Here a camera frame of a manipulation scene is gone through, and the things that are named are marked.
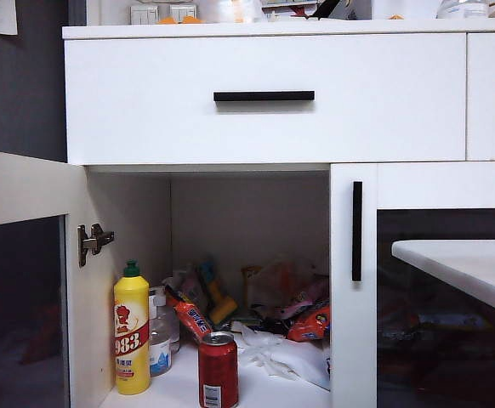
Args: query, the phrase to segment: bottle label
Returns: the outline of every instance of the bottle label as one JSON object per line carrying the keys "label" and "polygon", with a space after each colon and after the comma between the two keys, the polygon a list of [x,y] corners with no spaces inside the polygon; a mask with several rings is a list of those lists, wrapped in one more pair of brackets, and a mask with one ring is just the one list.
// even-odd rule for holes
{"label": "bottle label", "polygon": [[149,347],[149,369],[152,376],[164,373],[170,368],[170,339]]}
{"label": "bottle label", "polygon": [[140,349],[149,341],[149,321],[136,302],[116,303],[114,318],[116,374],[128,380],[137,377]]}
{"label": "bottle label", "polygon": [[221,408],[221,387],[204,384],[204,406]]}

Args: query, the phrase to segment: green bottle cap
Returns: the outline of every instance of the green bottle cap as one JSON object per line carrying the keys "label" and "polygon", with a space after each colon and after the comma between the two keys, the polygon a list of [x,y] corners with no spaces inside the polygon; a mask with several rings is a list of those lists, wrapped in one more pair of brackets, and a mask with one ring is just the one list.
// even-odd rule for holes
{"label": "green bottle cap", "polygon": [[127,268],[122,270],[122,275],[125,278],[135,278],[139,276],[139,268],[136,266],[136,259],[130,259],[127,261]]}

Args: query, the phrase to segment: red soda can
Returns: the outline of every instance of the red soda can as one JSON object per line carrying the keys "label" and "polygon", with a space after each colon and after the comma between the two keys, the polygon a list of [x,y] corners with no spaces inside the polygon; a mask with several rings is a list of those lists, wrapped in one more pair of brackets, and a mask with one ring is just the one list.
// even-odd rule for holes
{"label": "red soda can", "polygon": [[202,408],[238,405],[238,348],[232,334],[214,331],[198,346],[198,401]]}

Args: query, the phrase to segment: gray wall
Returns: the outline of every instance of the gray wall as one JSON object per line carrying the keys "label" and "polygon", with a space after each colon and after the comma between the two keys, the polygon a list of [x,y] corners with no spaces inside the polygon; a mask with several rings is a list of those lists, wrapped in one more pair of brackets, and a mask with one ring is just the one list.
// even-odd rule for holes
{"label": "gray wall", "polygon": [[18,36],[0,35],[0,151],[66,161],[66,0],[17,0]]}

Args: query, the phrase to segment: drawer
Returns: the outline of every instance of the drawer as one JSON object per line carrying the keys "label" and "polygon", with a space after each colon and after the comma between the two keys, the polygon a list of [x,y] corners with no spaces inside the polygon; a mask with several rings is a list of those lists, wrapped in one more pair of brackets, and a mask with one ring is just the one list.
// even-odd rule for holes
{"label": "drawer", "polygon": [[[69,162],[464,160],[464,34],[67,40]],[[214,102],[214,92],[314,101]]]}
{"label": "drawer", "polygon": [[467,158],[495,160],[495,33],[469,34]]}

